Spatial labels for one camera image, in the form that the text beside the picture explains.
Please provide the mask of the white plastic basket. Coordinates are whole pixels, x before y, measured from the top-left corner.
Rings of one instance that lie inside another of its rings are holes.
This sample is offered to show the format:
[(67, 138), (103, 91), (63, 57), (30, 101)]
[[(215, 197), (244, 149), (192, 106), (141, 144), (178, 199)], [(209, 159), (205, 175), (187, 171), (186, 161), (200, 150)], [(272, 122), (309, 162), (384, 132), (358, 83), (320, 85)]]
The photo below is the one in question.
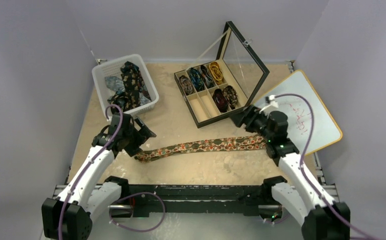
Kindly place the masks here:
[(154, 108), (159, 94), (146, 64), (138, 54), (126, 55), (92, 69), (98, 99), (104, 116), (110, 117), (110, 104), (135, 116)]

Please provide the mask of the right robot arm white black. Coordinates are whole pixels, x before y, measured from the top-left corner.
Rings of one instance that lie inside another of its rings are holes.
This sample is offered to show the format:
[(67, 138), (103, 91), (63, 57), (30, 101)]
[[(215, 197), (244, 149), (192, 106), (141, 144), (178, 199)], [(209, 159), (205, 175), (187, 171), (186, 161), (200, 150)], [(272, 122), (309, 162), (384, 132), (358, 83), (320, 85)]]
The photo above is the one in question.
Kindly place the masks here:
[(235, 126), (263, 137), (267, 155), (293, 182), (281, 176), (267, 178), (262, 184), (262, 199), (280, 203), (301, 227), (305, 240), (349, 240), (350, 209), (335, 200), (314, 178), (296, 145), (288, 138), (288, 117), (280, 111), (265, 114), (255, 106), (231, 115)]

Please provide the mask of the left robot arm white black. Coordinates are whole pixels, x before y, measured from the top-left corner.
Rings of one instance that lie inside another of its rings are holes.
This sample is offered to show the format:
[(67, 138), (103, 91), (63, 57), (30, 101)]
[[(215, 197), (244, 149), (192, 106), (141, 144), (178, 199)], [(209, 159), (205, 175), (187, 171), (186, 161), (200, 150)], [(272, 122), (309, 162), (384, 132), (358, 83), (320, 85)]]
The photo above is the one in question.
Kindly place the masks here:
[(79, 171), (57, 197), (47, 198), (41, 206), (44, 236), (54, 240), (86, 240), (97, 217), (111, 203), (119, 205), (131, 197), (127, 179), (110, 176), (96, 184), (121, 151), (133, 157), (141, 145), (156, 137), (144, 122), (129, 114), (116, 113), (111, 123), (94, 138)]

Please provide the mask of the paisley orange green tie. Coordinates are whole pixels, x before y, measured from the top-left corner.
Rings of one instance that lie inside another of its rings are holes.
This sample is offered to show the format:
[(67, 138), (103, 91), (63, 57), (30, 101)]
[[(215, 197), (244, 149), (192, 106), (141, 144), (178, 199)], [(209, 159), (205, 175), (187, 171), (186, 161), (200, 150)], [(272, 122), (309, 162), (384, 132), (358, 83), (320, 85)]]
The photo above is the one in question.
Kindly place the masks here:
[(134, 158), (140, 162), (149, 163), (176, 154), (254, 151), (264, 150), (265, 148), (265, 139), (259, 135), (236, 136), (184, 142), (153, 150), (143, 150), (136, 154)]

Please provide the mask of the black tie organizer box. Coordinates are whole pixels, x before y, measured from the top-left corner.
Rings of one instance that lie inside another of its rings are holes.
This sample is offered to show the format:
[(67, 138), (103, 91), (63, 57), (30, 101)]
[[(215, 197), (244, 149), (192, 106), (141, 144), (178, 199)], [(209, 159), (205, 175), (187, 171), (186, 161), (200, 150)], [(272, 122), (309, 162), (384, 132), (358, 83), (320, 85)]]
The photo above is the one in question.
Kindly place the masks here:
[(270, 71), (232, 21), (193, 63), (174, 73), (196, 127), (228, 118), (249, 106)]

